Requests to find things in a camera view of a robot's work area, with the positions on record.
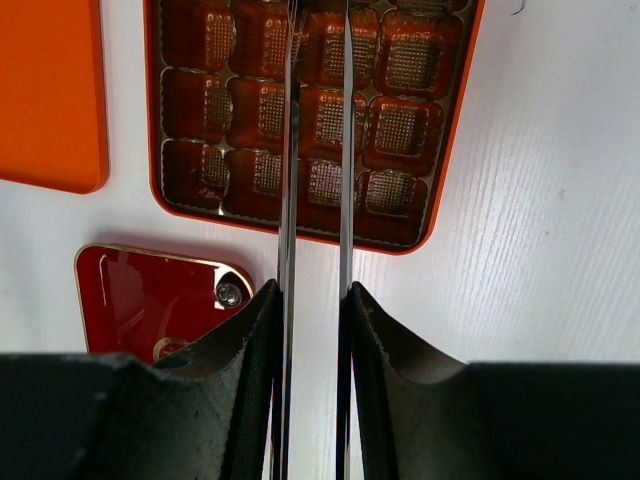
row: white table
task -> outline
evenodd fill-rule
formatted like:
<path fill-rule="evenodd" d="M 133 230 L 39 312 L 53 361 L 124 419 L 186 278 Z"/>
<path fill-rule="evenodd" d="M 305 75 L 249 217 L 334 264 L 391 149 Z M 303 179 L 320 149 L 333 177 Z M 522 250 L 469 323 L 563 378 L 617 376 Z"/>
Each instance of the white table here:
<path fill-rule="evenodd" d="M 275 274 L 275 236 L 151 196 L 141 1 L 102 4 L 111 175 L 89 196 L 0 183 L 0 350 L 84 350 L 73 258 L 89 242 L 228 260 L 258 285 Z M 635 5 L 529 0 L 511 16 L 520 0 L 487 0 L 435 233 L 355 262 L 450 355 L 640 361 Z M 337 265 L 336 247 L 299 241 L 293 479 L 333 478 Z"/>

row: orange lid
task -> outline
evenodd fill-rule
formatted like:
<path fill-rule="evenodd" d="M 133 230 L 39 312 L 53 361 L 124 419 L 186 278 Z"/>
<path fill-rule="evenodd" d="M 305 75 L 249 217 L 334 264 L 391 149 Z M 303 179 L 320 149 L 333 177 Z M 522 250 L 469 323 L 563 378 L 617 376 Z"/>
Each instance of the orange lid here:
<path fill-rule="evenodd" d="M 0 178 L 96 190 L 107 176 L 99 0 L 5 3 Z"/>

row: metal screw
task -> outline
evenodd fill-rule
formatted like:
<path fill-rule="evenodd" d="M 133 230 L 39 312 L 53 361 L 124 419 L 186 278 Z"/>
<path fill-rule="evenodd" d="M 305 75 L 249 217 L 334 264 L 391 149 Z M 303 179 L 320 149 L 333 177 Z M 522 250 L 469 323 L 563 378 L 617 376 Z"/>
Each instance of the metal screw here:
<path fill-rule="evenodd" d="M 242 303 L 242 291 L 232 283 L 219 283 L 216 297 L 225 308 L 234 308 Z"/>

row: table surface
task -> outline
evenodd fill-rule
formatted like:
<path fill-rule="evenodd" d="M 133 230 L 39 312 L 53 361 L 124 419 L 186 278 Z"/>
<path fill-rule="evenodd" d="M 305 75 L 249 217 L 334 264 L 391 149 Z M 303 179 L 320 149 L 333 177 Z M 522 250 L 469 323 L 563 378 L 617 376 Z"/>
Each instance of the table surface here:
<path fill-rule="evenodd" d="M 640 11 L 530 0 L 512 15 L 520 3 L 487 0 L 433 236 L 410 255 L 357 252 L 355 278 L 461 360 L 639 361 Z M 102 10 L 110 178 L 89 196 L 0 183 L 3 351 L 84 351 L 73 258 L 86 243 L 227 260 L 258 285 L 275 275 L 275 236 L 153 199 L 142 2 Z M 331 479 L 338 250 L 301 240 L 297 262 L 291 478 Z"/>

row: thin wire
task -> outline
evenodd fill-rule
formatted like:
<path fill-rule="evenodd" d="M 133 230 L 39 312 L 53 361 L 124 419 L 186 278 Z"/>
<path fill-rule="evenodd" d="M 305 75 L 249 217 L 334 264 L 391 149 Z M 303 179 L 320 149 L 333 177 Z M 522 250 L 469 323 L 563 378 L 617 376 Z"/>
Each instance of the thin wire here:
<path fill-rule="evenodd" d="M 300 20 L 298 0 L 288 3 L 288 32 L 284 77 L 284 150 L 282 155 L 282 209 L 278 231 L 278 285 L 283 293 L 282 373 L 274 388 L 272 428 L 274 445 L 271 478 L 286 480 L 289 465 L 289 417 L 296 263 L 296 208 L 298 199 L 298 110 L 300 87 L 295 79 L 297 48 L 294 35 Z"/>
<path fill-rule="evenodd" d="M 351 335 L 346 319 L 347 299 L 353 275 L 354 138 L 355 106 L 353 80 L 353 40 L 349 0 L 344 8 L 344 90 L 342 129 L 342 202 L 340 208 L 340 313 L 338 329 L 338 421 L 336 438 L 336 479 L 350 476 L 351 417 Z"/>

